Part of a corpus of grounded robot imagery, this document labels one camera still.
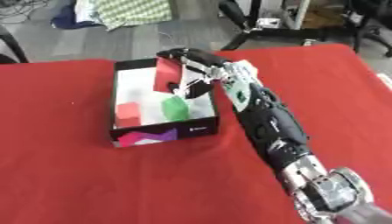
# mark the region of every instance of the red tablecloth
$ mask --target red tablecloth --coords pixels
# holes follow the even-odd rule
[[[222,52],[250,60],[328,168],[348,166],[392,210],[392,94],[347,47]],[[118,150],[113,63],[0,66],[0,221],[12,224],[302,223],[220,89],[218,136]]]

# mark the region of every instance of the gray floor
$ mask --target gray floor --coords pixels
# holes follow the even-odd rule
[[[7,24],[31,61],[79,60],[105,58],[136,60],[154,57],[155,53],[177,46],[219,50],[238,31],[225,18],[218,18],[218,0],[171,0],[174,19],[159,24],[125,27],[106,32],[104,27],[79,30],[52,28],[49,21],[66,0],[52,0],[35,10],[31,21]],[[392,41],[392,32],[384,31]],[[249,41],[243,48],[294,46],[283,40]],[[0,45],[0,52],[6,52]],[[378,73],[392,74],[392,59],[383,57],[385,49],[365,41],[360,56]]]

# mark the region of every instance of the red block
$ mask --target red block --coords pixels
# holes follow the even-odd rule
[[[154,91],[171,93],[167,88],[169,82],[181,81],[181,65],[168,59],[157,58],[157,75],[155,76]]]
[[[135,102],[117,105],[115,108],[115,125],[118,128],[140,126],[140,109]]]

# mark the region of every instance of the cardboard box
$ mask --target cardboard box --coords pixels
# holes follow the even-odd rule
[[[115,147],[218,132],[219,115],[213,94],[185,101],[167,87],[168,82],[179,82],[181,78],[179,66],[161,59],[116,63],[110,120]]]

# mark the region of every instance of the green cube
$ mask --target green cube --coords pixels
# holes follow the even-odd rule
[[[189,108],[185,101],[179,96],[173,96],[162,102],[164,116],[170,122],[181,122],[190,119]]]

